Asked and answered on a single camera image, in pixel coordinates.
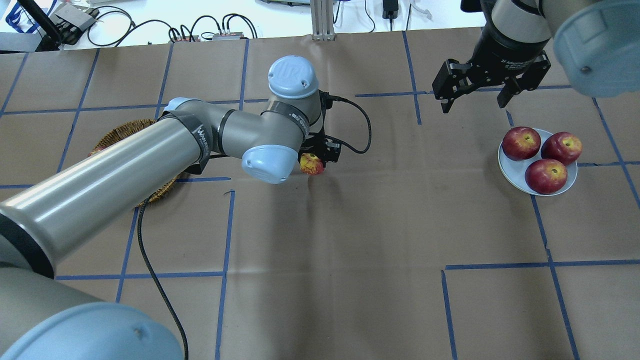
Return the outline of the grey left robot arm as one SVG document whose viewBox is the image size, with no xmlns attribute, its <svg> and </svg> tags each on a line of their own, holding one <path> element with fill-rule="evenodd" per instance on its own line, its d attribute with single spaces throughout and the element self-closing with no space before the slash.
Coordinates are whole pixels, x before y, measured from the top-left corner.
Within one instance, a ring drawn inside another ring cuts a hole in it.
<svg viewBox="0 0 640 360">
<path fill-rule="evenodd" d="M 313 64 L 285 55 L 267 71 L 260 114 L 196 98 L 167 103 L 150 126 L 1 203 L 3 360 L 187 360 L 188 341 L 134 307 L 55 280 L 57 265 L 212 154 L 261 182 L 285 182 L 323 121 Z"/>
</svg>

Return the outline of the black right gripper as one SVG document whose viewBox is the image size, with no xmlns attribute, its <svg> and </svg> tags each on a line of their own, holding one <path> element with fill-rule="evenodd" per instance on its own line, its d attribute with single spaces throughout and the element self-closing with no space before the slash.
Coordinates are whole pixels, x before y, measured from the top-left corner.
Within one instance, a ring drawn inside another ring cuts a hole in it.
<svg viewBox="0 0 640 360">
<path fill-rule="evenodd" d="M 502 87 L 497 96 L 500 109 L 521 92 L 535 91 L 551 68 L 544 50 L 548 42 L 519 41 L 485 26 L 471 59 L 446 59 L 434 78 L 432 90 L 442 112 L 448 114 L 457 98 L 481 88 Z"/>
</svg>

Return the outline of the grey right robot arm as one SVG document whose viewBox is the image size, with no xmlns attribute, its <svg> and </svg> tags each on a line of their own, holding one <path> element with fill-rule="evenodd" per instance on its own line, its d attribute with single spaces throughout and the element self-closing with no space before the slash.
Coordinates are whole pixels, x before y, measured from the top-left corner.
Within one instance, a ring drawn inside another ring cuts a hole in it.
<svg viewBox="0 0 640 360">
<path fill-rule="evenodd" d="M 637 0 L 462 0 L 485 26 L 471 59 L 446 59 L 432 83 L 442 112 L 478 89 L 501 87 L 503 109 L 537 89 L 549 69 L 549 41 L 569 84 L 592 98 L 637 92 L 640 3 Z"/>
</svg>

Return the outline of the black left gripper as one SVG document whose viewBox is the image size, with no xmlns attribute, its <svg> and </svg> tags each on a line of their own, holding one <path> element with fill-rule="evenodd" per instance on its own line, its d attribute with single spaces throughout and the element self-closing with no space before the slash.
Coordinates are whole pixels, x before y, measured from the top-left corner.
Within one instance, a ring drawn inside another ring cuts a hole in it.
<svg viewBox="0 0 640 360">
<path fill-rule="evenodd" d="M 300 157 L 302 153 L 311 153 L 322 159 L 324 167 L 329 162 L 336 163 L 339 160 L 342 145 L 337 140 L 329 139 L 325 132 L 325 117 L 327 110 L 333 107 L 333 101 L 329 100 L 329 92 L 320 91 L 320 116 L 311 125 L 310 134 L 302 142 Z"/>
</svg>

